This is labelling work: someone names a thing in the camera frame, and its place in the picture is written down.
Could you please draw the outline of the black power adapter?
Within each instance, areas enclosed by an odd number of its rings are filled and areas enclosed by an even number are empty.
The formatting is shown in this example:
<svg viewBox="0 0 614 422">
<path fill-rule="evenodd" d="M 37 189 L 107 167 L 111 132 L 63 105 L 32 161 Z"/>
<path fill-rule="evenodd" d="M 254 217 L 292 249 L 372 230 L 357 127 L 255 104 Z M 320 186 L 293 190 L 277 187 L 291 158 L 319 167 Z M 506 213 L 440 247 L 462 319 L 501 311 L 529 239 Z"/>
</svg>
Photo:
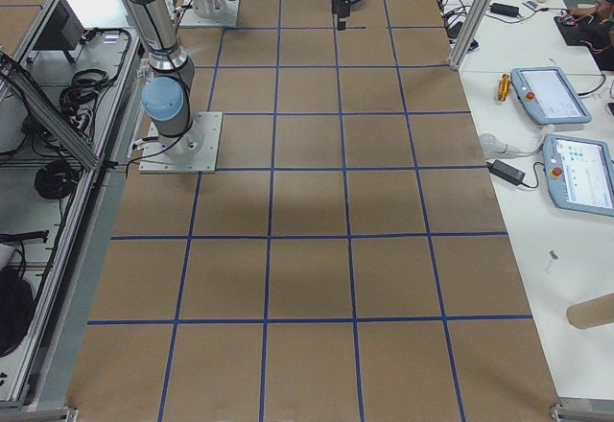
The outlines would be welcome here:
<svg viewBox="0 0 614 422">
<path fill-rule="evenodd" d="M 524 172 L 499 159 L 488 161 L 486 166 L 492 175 L 497 176 L 498 178 L 501 178 L 514 186 L 520 186 L 524 181 Z"/>
</svg>

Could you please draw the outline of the far teach pendant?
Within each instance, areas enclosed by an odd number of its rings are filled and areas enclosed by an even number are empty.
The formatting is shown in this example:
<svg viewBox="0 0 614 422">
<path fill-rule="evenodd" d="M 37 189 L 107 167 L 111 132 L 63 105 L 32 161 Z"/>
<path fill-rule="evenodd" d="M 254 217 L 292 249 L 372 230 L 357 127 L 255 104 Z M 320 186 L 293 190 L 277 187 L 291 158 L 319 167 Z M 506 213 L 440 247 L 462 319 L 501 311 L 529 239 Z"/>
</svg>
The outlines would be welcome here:
<svg viewBox="0 0 614 422">
<path fill-rule="evenodd" d="M 592 115 L 559 67 L 514 68 L 510 80 L 521 106 L 537 125 L 592 121 Z"/>
</svg>

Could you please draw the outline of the cardboard tube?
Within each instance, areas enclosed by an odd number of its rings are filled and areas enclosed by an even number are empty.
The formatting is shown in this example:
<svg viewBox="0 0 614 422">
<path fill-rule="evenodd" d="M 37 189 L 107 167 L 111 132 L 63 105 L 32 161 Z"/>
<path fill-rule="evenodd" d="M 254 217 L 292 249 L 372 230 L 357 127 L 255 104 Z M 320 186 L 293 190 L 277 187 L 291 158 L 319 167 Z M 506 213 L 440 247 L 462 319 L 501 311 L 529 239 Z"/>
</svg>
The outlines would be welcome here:
<svg viewBox="0 0 614 422">
<path fill-rule="evenodd" d="M 606 294 L 567 308 L 568 322 L 580 330 L 607 325 L 613 322 L 613 294 Z"/>
</svg>

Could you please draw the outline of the brown paper table mat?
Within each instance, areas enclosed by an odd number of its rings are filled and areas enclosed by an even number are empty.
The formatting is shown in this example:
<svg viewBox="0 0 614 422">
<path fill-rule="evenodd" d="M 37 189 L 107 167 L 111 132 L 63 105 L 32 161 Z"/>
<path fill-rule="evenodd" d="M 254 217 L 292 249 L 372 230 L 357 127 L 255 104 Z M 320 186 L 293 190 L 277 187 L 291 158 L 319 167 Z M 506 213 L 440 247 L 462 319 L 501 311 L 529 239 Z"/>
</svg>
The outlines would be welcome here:
<svg viewBox="0 0 614 422">
<path fill-rule="evenodd" d="M 212 175 L 123 199 L 82 421 L 545 421 L 555 390 L 436 0 L 185 30 Z"/>
</svg>

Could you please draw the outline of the white light bulb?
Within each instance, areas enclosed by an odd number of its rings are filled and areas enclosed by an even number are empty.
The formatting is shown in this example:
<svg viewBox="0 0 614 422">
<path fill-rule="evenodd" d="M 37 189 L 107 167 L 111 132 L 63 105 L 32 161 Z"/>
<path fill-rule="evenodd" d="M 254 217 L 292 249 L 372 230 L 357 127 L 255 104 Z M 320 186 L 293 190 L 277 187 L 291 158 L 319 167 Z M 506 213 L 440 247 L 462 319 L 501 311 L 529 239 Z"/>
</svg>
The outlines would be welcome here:
<svg viewBox="0 0 614 422">
<path fill-rule="evenodd" d="M 501 141 L 491 133 L 481 134 L 479 142 L 485 159 L 512 158 L 522 153 L 517 147 Z"/>
</svg>

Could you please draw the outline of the teach pendant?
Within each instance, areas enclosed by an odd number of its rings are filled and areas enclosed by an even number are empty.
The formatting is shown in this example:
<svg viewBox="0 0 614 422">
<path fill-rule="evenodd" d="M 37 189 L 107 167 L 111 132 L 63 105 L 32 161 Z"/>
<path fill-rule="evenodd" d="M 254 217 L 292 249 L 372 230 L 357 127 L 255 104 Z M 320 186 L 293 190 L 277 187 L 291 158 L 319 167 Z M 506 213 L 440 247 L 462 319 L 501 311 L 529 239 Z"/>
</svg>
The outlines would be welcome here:
<svg viewBox="0 0 614 422">
<path fill-rule="evenodd" d="M 592 115 L 559 67 L 514 68 L 510 80 L 521 106 L 537 125 L 592 121 Z"/>
<path fill-rule="evenodd" d="M 542 152 L 556 207 L 613 216 L 613 160 L 606 143 L 548 134 Z"/>
</svg>

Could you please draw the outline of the near teach pendant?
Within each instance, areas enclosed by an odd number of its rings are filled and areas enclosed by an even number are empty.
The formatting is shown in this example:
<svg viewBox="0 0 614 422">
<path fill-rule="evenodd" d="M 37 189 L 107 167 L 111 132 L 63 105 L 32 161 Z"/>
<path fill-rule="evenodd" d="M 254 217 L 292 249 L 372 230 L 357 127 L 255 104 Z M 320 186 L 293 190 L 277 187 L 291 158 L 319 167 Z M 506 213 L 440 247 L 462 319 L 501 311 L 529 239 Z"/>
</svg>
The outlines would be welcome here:
<svg viewBox="0 0 614 422">
<path fill-rule="evenodd" d="M 613 216 L 613 160 L 606 143 L 548 134 L 542 152 L 556 207 Z"/>
</svg>

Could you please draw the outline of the aluminium frame post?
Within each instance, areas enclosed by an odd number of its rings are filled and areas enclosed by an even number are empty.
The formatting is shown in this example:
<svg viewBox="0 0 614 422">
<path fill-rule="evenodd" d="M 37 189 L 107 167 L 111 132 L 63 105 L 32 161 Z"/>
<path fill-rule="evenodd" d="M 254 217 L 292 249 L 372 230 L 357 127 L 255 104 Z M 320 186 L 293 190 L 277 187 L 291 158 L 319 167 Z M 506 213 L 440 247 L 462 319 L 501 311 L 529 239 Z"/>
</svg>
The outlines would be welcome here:
<svg viewBox="0 0 614 422">
<path fill-rule="evenodd" d="M 475 38 L 489 3 L 490 0 L 473 1 L 448 60 L 452 69 L 459 70 L 461 68 L 461 64 Z"/>
</svg>

